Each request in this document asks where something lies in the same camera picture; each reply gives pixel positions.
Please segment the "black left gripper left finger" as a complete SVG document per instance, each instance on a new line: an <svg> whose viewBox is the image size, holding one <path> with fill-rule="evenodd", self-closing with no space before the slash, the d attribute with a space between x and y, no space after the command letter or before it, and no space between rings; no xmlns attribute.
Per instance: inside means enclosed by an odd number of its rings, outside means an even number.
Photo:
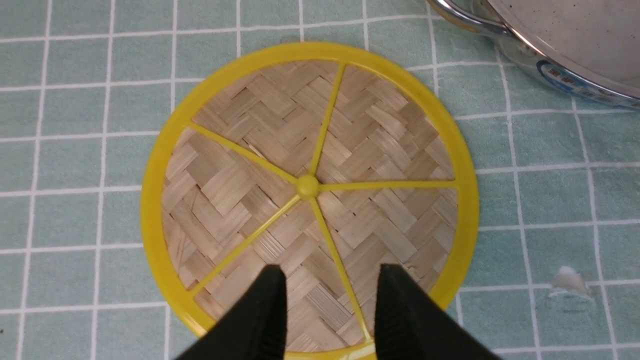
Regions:
<svg viewBox="0 0 640 360"><path fill-rule="evenodd" d="M286 277L266 265L247 291L179 360L283 360L287 338Z"/></svg>

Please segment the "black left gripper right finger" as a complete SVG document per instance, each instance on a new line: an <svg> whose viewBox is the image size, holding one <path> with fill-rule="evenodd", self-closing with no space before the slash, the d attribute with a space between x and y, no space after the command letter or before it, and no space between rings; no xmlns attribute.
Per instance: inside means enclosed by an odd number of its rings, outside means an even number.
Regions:
<svg viewBox="0 0 640 360"><path fill-rule="evenodd" d="M399 264L381 265L374 314L378 360L498 360Z"/></svg>

